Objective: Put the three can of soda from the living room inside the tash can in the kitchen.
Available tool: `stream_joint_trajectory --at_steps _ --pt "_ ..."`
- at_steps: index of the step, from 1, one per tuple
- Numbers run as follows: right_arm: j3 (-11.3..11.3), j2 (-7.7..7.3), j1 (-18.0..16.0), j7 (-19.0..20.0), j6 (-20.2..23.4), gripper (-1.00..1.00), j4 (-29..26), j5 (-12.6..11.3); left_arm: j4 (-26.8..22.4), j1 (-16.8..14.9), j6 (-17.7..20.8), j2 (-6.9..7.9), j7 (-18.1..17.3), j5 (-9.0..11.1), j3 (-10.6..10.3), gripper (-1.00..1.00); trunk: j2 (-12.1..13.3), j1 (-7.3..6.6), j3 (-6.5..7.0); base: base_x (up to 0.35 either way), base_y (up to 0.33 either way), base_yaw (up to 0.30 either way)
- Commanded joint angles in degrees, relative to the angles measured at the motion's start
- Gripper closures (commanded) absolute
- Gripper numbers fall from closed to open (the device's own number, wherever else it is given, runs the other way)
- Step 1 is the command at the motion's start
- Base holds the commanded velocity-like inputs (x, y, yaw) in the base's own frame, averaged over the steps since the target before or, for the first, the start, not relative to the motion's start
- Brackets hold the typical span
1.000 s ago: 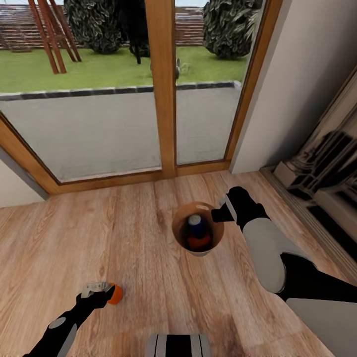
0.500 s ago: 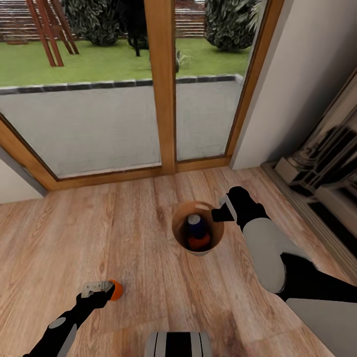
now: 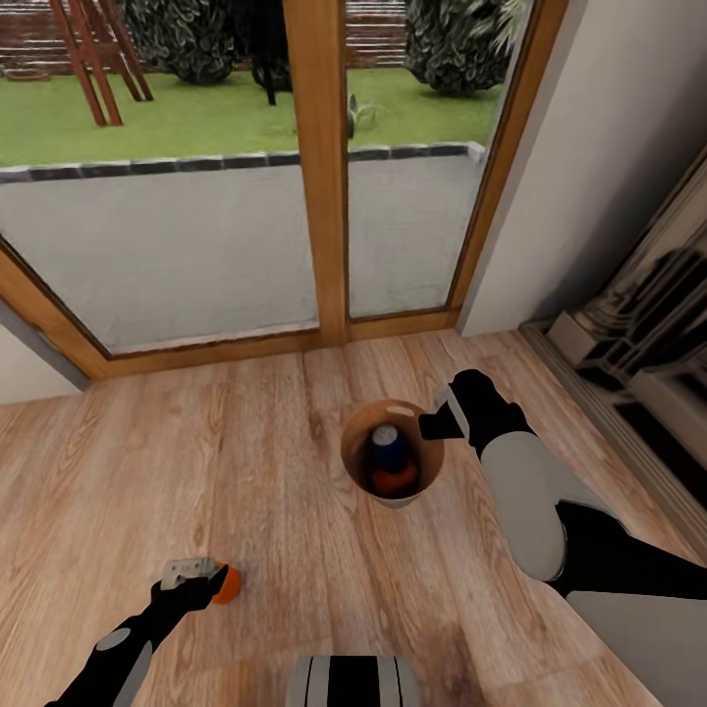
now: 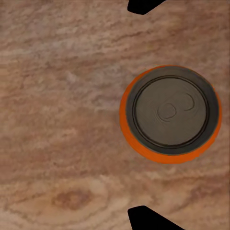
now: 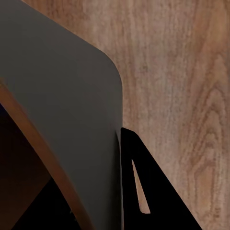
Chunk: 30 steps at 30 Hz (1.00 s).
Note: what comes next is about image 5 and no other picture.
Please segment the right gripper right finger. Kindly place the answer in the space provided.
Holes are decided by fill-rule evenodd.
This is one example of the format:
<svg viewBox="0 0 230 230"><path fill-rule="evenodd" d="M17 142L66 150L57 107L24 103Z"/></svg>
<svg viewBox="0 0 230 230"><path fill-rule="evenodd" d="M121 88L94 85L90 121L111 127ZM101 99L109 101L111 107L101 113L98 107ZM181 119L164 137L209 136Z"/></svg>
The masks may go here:
<svg viewBox="0 0 230 230"><path fill-rule="evenodd" d="M137 133L121 128L124 230L202 230ZM134 161L150 214L140 211Z"/></svg>

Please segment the trash can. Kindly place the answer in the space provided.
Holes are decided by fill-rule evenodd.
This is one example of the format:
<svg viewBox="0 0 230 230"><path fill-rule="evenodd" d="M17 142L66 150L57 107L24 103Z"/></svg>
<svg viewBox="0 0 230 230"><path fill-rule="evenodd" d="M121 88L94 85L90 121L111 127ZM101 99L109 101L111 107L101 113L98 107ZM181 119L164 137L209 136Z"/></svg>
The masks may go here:
<svg viewBox="0 0 230 230"><path fill-rule="evenodd" d="M51 177L80 230L124 230L122 81L101 50L21 0L0 0L0 230Z"/></svg>

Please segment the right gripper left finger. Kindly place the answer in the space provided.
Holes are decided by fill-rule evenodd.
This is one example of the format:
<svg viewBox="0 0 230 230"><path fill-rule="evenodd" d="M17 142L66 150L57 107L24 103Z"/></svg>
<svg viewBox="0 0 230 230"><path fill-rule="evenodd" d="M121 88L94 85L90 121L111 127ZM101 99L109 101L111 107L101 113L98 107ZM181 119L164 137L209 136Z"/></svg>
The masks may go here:
<svg viewBox="0 0 230 230"><path fill-rule="evenodd" d="M70 206L51 177L12 230L81 230L70 211Z"/></svg>

